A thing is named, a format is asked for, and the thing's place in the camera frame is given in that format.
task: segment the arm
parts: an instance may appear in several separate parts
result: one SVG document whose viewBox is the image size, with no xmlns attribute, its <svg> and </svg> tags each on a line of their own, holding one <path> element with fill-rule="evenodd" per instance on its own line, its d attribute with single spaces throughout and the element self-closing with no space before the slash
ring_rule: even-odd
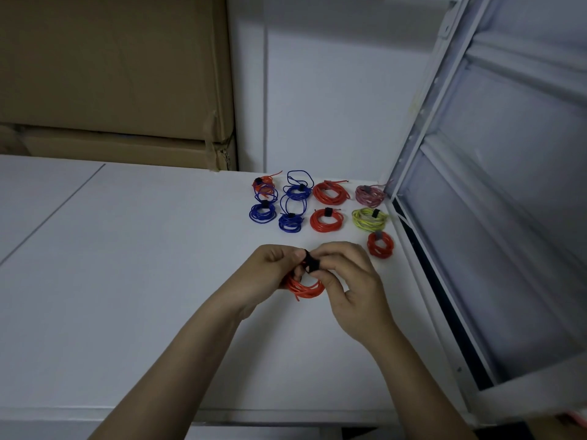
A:
<svg viewBox="0 0 587 440">
<path fill-rule="evenodd" d="M 363 344 L 381 370 L 408 438 L 475 439 L 392 318 L 383 285 L 358 245 L 331 242 L 312 251 L 320 269 L 311 273 L 325 285 L 341 328 Z M 334 270 L 348 284 L 328 272 Z"/>
<path fill-rule="evenodd" d="M 194 313 L 90 440 L 185 438 L 240 322 L 287 273 L 295 269 L 301 276 L 304 256 L 295 247 L 259 247 Z"/>
</svg>

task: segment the black velcro strap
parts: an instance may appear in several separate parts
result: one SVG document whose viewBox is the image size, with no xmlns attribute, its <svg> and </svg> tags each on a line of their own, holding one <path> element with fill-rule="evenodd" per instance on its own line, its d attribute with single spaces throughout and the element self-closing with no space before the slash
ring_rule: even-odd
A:
<svg viewBox="0 0 587 440">
<path fill-rule="evenodd" d="M 306 250 L 306 257 L 302 261 L 302 265 L 306 267 L 307 273 L 315 272 L 320 270 L 320 260 L 310 256 L 310 252 Z"/>
</svg>

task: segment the blue coiled cord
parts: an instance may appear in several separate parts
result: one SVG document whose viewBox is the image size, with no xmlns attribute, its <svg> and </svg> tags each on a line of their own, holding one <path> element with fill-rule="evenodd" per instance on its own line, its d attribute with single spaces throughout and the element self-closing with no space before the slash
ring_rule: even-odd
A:
<svg viewBox="0 0 587 440">
<path fill-rule="evenodd" d="M 263 196 L 268 199 L 261 199 L 261 194 L 263 194 Z M 267 222 L 273 221 L 275 217 L 277 217 L 275 205 L 273 205 L 277 201 L 277 197 L 277 190 L 273 190 L 271 194 L 268 194 L 267 192 L 256 192 L 255 199 L 258 200 L 259 203 L 256 203 L 251 207 L 251 211 L 249 211 L 249 218 L 251 218 L 252 221 L 257 222 L 259 224 L 266 224 Z"/>
<path fill-rule="evenodd" d="M 295 179 L 290 175 L 290 173 L 305 173 L 312 181 L 312 185 L 310 186 L 309 182 L 307 181 Z M 312 188 L 314 188 L 314 179 L 312 179 L 310 173 L 303 169 L 292 169 L 288 171 L 287 178 L 290 184 L 283 187 L 283 192 L 289 198 L 293 200 L 307 200 L 310 197 L 312 194 Z"/>
<path fill-rule="evenodd" d="M 308 206 L 308 203 L 307 203 L 306 199 L 301 199 L 302 203 L 304 204 L 304 211 L 302 211 L 300 214 L 288 213 L 288 201 L 293 198 L 289 196 L 285 200 L 285 207 L 283 207 L 283 198 L 285 198 L 285 197 L 287 197 L 287 196 L 282 196 L 281 200 L 279 201 L 279 206 L 281 207 L 281 210 L 283 211 L 283 213 L 279 217 L 279 221 L 278 221 L 279 228 L 281 228 L 286 233 L 297 233 L 298 231 L 300 231 L 302 229 L 302 222 L 304 221 L 303 216 L 304 216 L 304 213 L 306 212 L 306 208 Z"/>
</svg>

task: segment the hand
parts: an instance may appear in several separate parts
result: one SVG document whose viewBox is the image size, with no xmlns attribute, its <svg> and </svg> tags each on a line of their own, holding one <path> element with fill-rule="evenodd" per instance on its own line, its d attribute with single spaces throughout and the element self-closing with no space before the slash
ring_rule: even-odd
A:
<svg viewBox="0 0 587 440">
<path fill-rule="evenodd" d="M 304 249 L 287 245 L 261 245 L 216 291 L 215 295 L 239 312 L 244 319 L 257 304 L 265 301 L 292 270 L 296 280 L 302 277 Z"/>
<path fill-rule="evenodd" d="M 386 332 L 397 330 L 383 291 L 381 278 L 363 248 L 350 242 L 328 242 L 310 253 L 320 259 L 320 270 L 312 272 L 326 287 L 332 313 L 341 328 L 371 349 Z M 345 293 L 334 270 L 348 284 Z"/>
</svg>

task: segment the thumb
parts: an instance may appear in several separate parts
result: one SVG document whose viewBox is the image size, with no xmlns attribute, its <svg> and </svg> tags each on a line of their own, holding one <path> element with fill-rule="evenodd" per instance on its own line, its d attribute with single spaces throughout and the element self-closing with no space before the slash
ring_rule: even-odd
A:
<svg viewBox="0 0 587 440">
<path fill-rule="evenodd" d="M 299 249 L 288 253 L 282 259 L 278 260 L 277 265 L 279 266 L 279 269 L 284 276 L 290 273 L 294 268 L 296 268 L 296 266 L 299 266 L 305 257 L 306 251 L 304 249 Z"/>
<path fill-rule="evenodd" d="M 310 273 L 310 276 L 318 279 L 324 287 L 326 287 L 328 299 L 330 300 L 330 306 L 334 307 L 344 306 L 348 303 L 346 299 L 345 291 L 342 288 L 342 284 L 338 281 L 338 278 L 327 270 L 316 270 Z"/>
</svg>

